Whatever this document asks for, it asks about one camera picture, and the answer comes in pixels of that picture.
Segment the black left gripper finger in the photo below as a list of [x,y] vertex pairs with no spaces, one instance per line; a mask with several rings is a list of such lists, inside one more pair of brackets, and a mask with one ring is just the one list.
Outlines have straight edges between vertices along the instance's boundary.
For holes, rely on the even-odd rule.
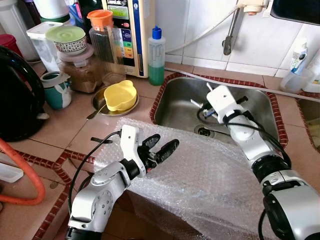
[[149,152],[159,141],[159,134],[153,134],[141,142],[141,151]]
[[169,158],[174,153],[174,151],[176,151],[179,144],[180,141],[178,139],[172,139],[171,141],[160,147],[158,151],[152,153],[151,160],[153,160],[153,162],[156,164],[165,162],[167,158]]

